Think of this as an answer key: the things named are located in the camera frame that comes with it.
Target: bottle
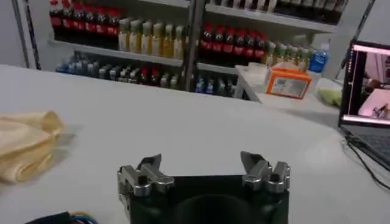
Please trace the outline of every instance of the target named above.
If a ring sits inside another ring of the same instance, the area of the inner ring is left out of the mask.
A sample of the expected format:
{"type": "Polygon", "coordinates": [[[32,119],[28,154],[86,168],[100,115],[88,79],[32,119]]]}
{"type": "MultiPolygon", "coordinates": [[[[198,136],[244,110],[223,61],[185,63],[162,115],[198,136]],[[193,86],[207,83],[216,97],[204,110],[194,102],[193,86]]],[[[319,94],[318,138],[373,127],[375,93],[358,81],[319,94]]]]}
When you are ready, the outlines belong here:
{"type": "Polygon", "coordinates": [[[314,0],[302,0],[301,8],[302,8],[302,16],[304,18],[313,19],[314,0]]]}
{"type": "Polygon", "coordinates": [[[286,61],[286,58],[285,58],[286,50],[287,50],[286,45],[279,44],[278,49],[277,49],[277,55],[276,55],[275,64],[279,64],[281,62],[285,62],[286,61]]]}
{"type": "Polygon", "coordinates": [[[330,21],[333,24],[339,23],[340,17],[342,15],[342,12],[344,11],[346,5],[347,5],[348,0],[338,0],[336,3],[335,10],[330,18],[330,21]]]}
{"type": "Polygon", "coordinates": [[[165,37],[163,42],[163,56],[166,58],[173,57],[173,25],[165,26],[165,37]]]}
{"type": "Polygon", "coordinates": [[[255,39],[256,39],[256,33],[254,31],[248,31],[246,33],[245,48],[243,53],[245,56],[245,63],[249,61],[254,61],[255,39]]]}
{"type": "Polygon", "coordinates": [[[324,20],[324,7],[326,0],[315,0],[313,6],[313,14],[315,20],[323,21],[324,20]]]}
{"type": "Polygon", "coordinates": [[[293,65],[298,65],[297,57],[298,57],[298,47],[292,47],[290,56],[288,58],[288,62],[290,62],[293,65]]]}
{"type": "Polygon", "coordinates": [[[141,53],[150,55],[152,54],[152,23],[146,21],[142,27],[141,53]]]}
{"type": "Polygon", "coordinates": [[[62,24],[66,29],[66,33],[71,34],[71,30],[73,29],[73,9],[71,8],[71,4],[68,0],[62,1],[63,12],[62,12],[62,24]]]}
{"type": "Polygon", "coordinates": [[[336,3],[337,0],[327,0],[327,3],[324,7],[325,21],[328,23],[332,22],[332,16],[335,12],[336,3]]]}
{"type": "Polygon", "coordinates": [[[302,0],[291,0],[290,15],[300,17],[300,15],[302,13],[301,8],[300,8],[301,3],[302,3],[302,0]]]}
{"type": "Polygon", "coordinates": [[[213,57],[221,60],[223,60],[221,53],[222,53],[222,47],[224,45],[224,39],[225,39],[224,35],[225,35],[225,27],[218,26],[211,44],[213,57]]]}
{"type": "Polygon", "coordinates": [[[267,44],[267,53],[266,53],[265,61],[264,61],[264,64],[266,66],[268,66],[268,67],[271,67],[272,65],[274,65],[275,47],[276,47],[276,44],[274,44],[271,41],[268,42],[268,44],[267,44]]]}
{"type": "Polygon", "coordinates": [[[255,61],[261,62],[264,61],[265,58],[265,37],[262,33],[257,33],[255,40],[255,61]]]}
{"type": "Polygon", "coordinates": [[[50,1],[50,22],[54,31],[54,35],[61,35],[63,32],[62,26],[62,10],[59,8],[58,0],[50,1]]]}
{"type": "Polygon", "coordinates": [[[288,14],[291,0],[278,0],[275,6],[275,12],[288,14]]]}
{"type": "Polygon", "coordinates": [[[298,70],[305,72],[308,68],[309,64],[309,50],[303,48],[300,53],[300,57],[298,60],[298,70]]]}
{"type": "Polygon", "coordinates": [[[79,2],[74,2],[73,7],[73,28],[78,32],[83,33],[85,31],[85,12],[83,10],[83,5],[79,2]]]}
{"type": "Polygon", "coordinates": [[[104,37],[107,35],[108,16],[105,14],[104,8],[97,9],[96,33],[104,37]]]}
{"type": "Polygon", "coordinates": [[[183,26],[177,26],[175,32],[174,52],[173,57],[175,59],[183,60],[185,40],[183,36],[183,26]]]}
{"type": "Polygon", "coordinates": [[[327,47],[327,44],[323,44],[321,49],[313,54],[310,59],[309,71],[315,73],[322,73],[324,71],[325,65],[328,62],[327,47]]]}
{"type": "Polygon", "coordinates": [[[153,25],[153,37],[152,37],[152,55],[162,56],[162,44],[163,39],[161,33],[163,31],[163,24],[156,23],[153,25]]]}
{"type": "Polygon", "coordinates": [[[121,19],[119,20],[119,50],[120,51],[129,51],[129,19],[121,19]]]}

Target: cable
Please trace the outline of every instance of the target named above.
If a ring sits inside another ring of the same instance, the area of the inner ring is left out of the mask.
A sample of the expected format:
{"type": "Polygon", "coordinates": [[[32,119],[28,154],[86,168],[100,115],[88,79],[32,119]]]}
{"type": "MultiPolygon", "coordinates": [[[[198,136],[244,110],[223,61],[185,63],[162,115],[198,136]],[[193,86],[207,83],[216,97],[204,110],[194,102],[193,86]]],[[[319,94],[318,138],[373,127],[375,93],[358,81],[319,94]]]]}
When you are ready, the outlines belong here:
{"type": "Polygon", "coordinates": [[[388,186],[387,184],[385,184],[384,182],[380,181],[377,176],[375,176],[375,174],[373,173],[373,171],[368,167],[368,165],[366,164],[366,162],[364,161],[364,159],[362,159],[362,157],[360,156],[360,154],[356,151],[355,148],[358,148],[355,143],[353,143],[353,140],[351,139],[350,136],[346,136],[346,141],[347,141],[347,145],[349,146],[349,148],[356,154],[356,156],[359,158],[359,160],[361,161],[361,163],[363,164],[364,168],[366,168],[366,170],[369,172],[371,178],[375,181],[375,183],[379,184],[380,186],[384,187],[385,189],[389,190],[390,191],[390,186],[388,186]]]}

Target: white table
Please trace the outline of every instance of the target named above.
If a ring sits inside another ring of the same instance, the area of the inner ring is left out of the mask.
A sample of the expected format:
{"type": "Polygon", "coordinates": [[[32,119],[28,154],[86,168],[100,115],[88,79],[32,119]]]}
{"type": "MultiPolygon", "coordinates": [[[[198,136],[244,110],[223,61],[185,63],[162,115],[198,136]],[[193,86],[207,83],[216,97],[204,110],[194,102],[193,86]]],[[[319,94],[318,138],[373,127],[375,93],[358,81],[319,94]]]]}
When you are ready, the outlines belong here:
{"type": "Polygon", "coordinates": [[[57,164],[40,177],[1,186],[1,223],[83,210],[99,223],[125,224],[119,166],[162,153],[169,175],[239,174],[241,150],[291,165],[293,223],[390,220],[390,194],[343,151],[336,129],[300,116],[244,100],[0,66],[0,113],[45,110],[76,137],[62,141],[57,164]]]}

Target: coca-cola bottle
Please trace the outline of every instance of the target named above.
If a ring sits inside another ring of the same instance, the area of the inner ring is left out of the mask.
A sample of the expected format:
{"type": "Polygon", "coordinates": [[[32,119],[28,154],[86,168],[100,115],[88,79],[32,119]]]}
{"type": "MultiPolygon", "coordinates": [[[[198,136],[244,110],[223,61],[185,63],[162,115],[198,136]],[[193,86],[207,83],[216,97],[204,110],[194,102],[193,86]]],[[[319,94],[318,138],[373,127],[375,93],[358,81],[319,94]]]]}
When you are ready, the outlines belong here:
{"type": "Polygon", "coordinates": [[[218,26],[213,38],[213,57],[214,59],[220,63],[224,61],[222,56],[222,48],[224,47],[224,39],[225,39],[225,27],[218,26]]]}
{"type": "Polygon", "coordinates": [[[199,55],[204,60],[212,60],[210,55],[212,48],[212,38],[213,38],[213,26],[209,23],[206,23],[204,26],[202,35],[200,36],[200,45],[199,45],[199,55]]]}
{"type": "Polygon", "coordinates": [[[231,27],[226,27],[225,43],[223,47],[224,58],[227,63],[233,60],[235,31],[231,27]]]}
{"type": "Polygon", "coordinates": [[[50,1],[50,22],[54,31],[54,35],[62,33],[62,9],[60,9],[58,0],[50,1]]]}
{"type": "Polygon", "coordinates": [[[255,61],[257,63],[264,61],[266,50],[266,38],[262,33],[257,33],[255,40],[255,61]]]}

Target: yellow cloth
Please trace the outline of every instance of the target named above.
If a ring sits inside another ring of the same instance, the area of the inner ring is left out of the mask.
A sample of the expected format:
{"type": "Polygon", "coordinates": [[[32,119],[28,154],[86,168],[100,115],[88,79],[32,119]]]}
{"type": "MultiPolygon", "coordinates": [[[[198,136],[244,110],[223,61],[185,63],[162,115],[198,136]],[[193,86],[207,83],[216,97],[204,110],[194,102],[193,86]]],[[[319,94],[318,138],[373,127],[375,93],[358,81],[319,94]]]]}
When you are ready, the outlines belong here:
{"type": "Polygon", "coordinates": [[[49,168],[62,128],[53,111],[0,116],[0,180],[26,181],[49,168]]]}

